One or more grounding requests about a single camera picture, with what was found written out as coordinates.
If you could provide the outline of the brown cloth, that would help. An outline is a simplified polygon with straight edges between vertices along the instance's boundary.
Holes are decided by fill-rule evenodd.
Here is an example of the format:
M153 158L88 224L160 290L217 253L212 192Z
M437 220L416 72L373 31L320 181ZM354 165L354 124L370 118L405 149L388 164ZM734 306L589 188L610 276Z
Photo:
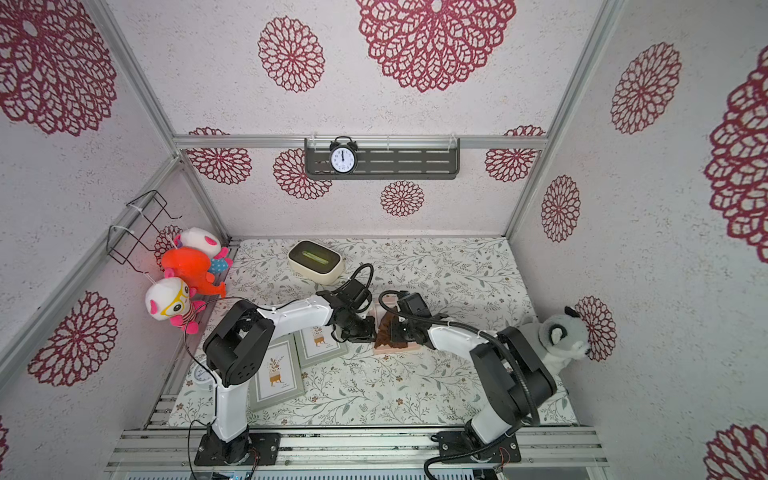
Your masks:
M396 342L392 339L391 335L391 322L394 319L390 313L385 313L377 327L377 335L374 341L374 351L380 354L394 351L404 350L409 347L407 342Z

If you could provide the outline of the pink picture frame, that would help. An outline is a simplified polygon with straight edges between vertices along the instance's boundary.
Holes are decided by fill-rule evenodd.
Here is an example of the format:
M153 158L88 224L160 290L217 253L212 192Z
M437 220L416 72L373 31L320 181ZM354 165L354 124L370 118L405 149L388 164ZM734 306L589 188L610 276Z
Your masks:
M396 342L392 339L391 330L399 324L399 319L395 315L385 312L381 306L376 305L371 306L368 313L375 319L376 335L373 344L375 355L412 352L421 348L415 342Z

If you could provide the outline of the green picture frame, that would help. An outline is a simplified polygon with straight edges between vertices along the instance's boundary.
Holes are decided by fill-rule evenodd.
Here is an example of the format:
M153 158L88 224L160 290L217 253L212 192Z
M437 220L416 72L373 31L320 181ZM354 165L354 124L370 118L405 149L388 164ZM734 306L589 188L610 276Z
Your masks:
M263 410L305 393L293 334L273 340L262 365L249 382L249 408Z
M299 365L310 367L345 355L348 347L334 337L333 326L310 327L294 333Z

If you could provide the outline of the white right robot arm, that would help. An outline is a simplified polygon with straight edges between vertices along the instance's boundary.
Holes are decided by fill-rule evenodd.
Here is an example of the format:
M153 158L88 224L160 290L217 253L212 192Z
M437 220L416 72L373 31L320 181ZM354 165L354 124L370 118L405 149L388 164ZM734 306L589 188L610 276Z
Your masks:
M418 293L393 295L398 317L391 327L394 340L453 354L474 367L488 405L466 426L471 441L487 445L526 423L541 423L539 408L557 392L557 385L520 329L490 333L431 313Z

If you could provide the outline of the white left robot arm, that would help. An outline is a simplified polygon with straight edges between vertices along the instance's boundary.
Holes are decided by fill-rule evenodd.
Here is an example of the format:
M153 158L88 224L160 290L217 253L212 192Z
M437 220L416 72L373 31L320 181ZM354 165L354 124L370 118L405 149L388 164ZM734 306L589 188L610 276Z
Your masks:
M365 314L371 301L369 287L350 279L335 290L281 307L260 307L249 300L235 303L203 344L216 383L215 437L228 445L248 429L247 383L261 368L273 339L331 326L340 343L372 343L375 319Z

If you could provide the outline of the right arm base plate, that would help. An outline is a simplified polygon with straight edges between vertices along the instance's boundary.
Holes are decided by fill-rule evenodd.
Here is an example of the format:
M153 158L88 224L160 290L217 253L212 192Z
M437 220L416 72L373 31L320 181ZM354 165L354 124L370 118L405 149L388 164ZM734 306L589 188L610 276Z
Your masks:
M503 432L489 443L483 443L468 431L439 431L430 437L437 444L439 459L443 463L507 464L522 460L517 437Z

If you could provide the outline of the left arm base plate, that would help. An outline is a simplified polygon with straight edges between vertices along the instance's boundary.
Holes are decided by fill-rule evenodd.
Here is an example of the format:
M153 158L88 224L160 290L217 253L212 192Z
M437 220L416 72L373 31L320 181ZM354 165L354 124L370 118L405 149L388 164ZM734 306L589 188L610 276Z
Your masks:
M252 433L246 429L232 441L221 440L212 427L206 430L199 444L194 466L272 466L280 448L279 433Z

